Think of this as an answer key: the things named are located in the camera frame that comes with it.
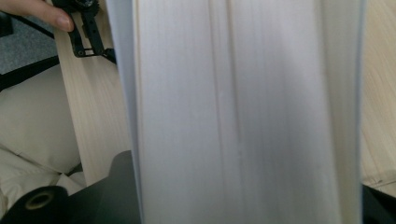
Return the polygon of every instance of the beige cushion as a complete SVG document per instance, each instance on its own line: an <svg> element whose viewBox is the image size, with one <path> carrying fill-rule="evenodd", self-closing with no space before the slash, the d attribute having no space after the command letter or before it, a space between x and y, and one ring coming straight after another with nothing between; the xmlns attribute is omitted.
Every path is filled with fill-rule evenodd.
<svg viewBox="0 0 396 224"><path fill-rule="evenodd" d="M58 173L0 148L0 207L3 206L3 212L21 196L40 187L55 185L58 179Z"/></svg>
<svg viewBox="0 0 396 224"><path fill-rule="evenodd" d="M59 65L0 92L0 147L59 173L80 163Z"/></svg>
<svg viewBox="0 0 396 224"><path fill-rule="evenodd" d="M75 194L87 187L85 182L84 173L78 172L70 176L61 174L57 186L63 187L67 190L68 195Z"/></svg>
<svg viewBox="0 0 396 224"><path fill-rule="evenodd" d="M6 211L7 211L7 200L6 200L6 197L4 197L3 192L0 189L0 220L1 220L1 217L4 216Z"/></svg>

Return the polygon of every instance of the black clamp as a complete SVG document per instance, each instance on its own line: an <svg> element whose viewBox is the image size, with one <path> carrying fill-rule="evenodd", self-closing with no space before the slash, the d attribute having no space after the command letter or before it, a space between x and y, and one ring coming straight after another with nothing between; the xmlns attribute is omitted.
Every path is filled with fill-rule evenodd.
<svg viewBox="0 0 396 224"><path fill-rule="evenodd" d="M52 0L52 4L63 9L71 18L73 12L81 13L83 22L82 30L85 36L90 40L91 47L84 47L81 34L78 29L75 28L72 32L69 32L69 36L72 42L73 53L76 57L103 56L109 61L117 63L114 49L105 49L96 25L94 17L99 12L99 3L97 0Z"/></svg>

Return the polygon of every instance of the finger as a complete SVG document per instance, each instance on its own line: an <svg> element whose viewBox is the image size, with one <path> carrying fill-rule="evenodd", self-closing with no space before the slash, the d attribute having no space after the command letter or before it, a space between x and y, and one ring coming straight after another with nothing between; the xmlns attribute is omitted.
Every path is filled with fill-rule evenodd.
<svg viewBox="0 0 396 224"><path fill-rule="evenodd" d="M66 32L74 29L72 19L60 8L53 7L42 0L32 0L34 4L26 9L29 15L38 17L40 20Z"/></svg>

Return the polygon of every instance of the wooden floor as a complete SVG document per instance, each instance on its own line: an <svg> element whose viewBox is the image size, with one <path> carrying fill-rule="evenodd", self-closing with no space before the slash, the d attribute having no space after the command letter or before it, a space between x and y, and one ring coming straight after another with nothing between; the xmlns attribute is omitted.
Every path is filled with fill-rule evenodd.
<svg viewBox="0 0 396 224"><path fill-rule="evenodd" d="M362 98L362 182L396 196L396 2L369 0Z"/></svg>

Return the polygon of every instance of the black object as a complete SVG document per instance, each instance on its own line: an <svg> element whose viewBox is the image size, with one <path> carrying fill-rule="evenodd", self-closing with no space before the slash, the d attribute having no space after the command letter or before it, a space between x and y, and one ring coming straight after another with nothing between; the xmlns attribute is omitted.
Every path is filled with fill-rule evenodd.
<svg viewBox="0 0 396 224"><path fill-rule="evenodd" d="M80 12L83 22L82 30L90 40L91 47L85 48L82 44L81 34L75 28L69 32L73 53L78 58L103 56L113 63L116 62L114 49L105 49L102 38L96 25L95 16L99 12L97 0L52 0L53 5L62 8L72 18L73 12Z"/></svg>
<svg viewBox="0 0 396 224"><path fill-rule="evenodd" d="M61 187L35 189L21 197L1 224L64 224L66 219L67 192Z"/></svg>
<svg viewBox="0 0 396 224"><path fill-rule="evenodd" d="M396 199L363 186L363 223L396 224Z"/></svg>
<svg viewBox="0 0 396 224"><path fill-rule="evenodd" d="M0 76L0 92L6 88L22 83L24 80L44 72L52 66L59 64L58 56L54 56L37 63L26 65Z"/></svg>
<svg viewBox="0 0 396 224"><path fill-rule="evenodd" d="M12 21L8 14L0 11L0 37L12 35Z"/></svg>
<svg viewBox="0 0 396 224"><path fill-rule="evenodd" d="M26 194L0 221L20 223L140 224L131 151L114 158L109 177L70 197L61 187L45 187Z"/></svg>

